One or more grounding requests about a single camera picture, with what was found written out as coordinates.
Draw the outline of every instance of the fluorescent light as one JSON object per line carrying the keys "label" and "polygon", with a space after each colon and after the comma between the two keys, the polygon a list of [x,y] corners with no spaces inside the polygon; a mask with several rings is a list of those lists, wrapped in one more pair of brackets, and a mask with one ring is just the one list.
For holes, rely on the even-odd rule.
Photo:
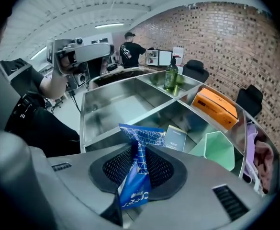
{"label": "fluorescent light", "polygon": [[95,28],[102,28],[102,27],[114,26],[114,25],[124,25],[124,23],[114,23],[114,24],[107,24],[107,25],[97,25]]}
{"label": "fluorescent light", "polygon": [[46,50],[46,47],[45,48],[42,48],[38,53],[36,53],[34,56],[31,57],[30,60],[36,58],[39,54],[41,54],[44,50]]}

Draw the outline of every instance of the green bottle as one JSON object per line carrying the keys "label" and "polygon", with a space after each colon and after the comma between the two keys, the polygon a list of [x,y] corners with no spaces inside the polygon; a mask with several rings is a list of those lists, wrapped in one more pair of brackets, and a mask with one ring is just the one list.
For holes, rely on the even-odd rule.
{"label": "green bottle", "polygon": [[180,58],[180,56],[173,56],[170,61],[170,64],[167,67],[165,72],[165,81],[164,88],[166,90],[173,90],[176,86],[176,79],[178,75],[178,67],[176,66],[176,58]]}

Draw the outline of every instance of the cardboard box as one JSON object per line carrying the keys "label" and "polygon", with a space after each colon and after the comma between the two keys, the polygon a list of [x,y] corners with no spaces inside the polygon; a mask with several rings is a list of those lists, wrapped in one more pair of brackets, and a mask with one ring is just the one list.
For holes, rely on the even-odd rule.
{"label": "cardboard box", "polygon": [[168,130],[164,136],[165,146],[167,148],[183,151],[186,142],[187,133],[172,125],[168,126]]}
{"label": "cardboard box", "polygon": [[227,130],[230,130],[238,122],[235,107],[208,89],[203,88],[199,91],[192,105],[202,110]]}

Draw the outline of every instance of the blue chip bag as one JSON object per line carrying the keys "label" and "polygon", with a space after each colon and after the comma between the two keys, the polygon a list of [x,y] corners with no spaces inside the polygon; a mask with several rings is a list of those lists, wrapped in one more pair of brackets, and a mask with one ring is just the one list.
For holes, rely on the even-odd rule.
{"label": "blue chip bag", "polygon": [[146,144],[164,147],[164,130],[125,124],[119,124],[119,127],[133,144],[132,149],[137,149],[130,171],[118,188],[121,208],[129,209],[148,202],[151,185],[145,157]]}

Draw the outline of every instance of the brick wall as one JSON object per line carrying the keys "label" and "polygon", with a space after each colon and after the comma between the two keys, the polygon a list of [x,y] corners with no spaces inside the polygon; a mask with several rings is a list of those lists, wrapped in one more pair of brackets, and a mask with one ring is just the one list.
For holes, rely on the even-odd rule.
{"label": "brick wall", "polygon": [[158,14],[131,31],[145,48],[183,47],[183,63],[202,61],[210,73],[206,83],[233,100],[240,88],[255,85],[263,92],[257,120],[280,152],[280,34],[268,14],[243,4],[197,3]]}

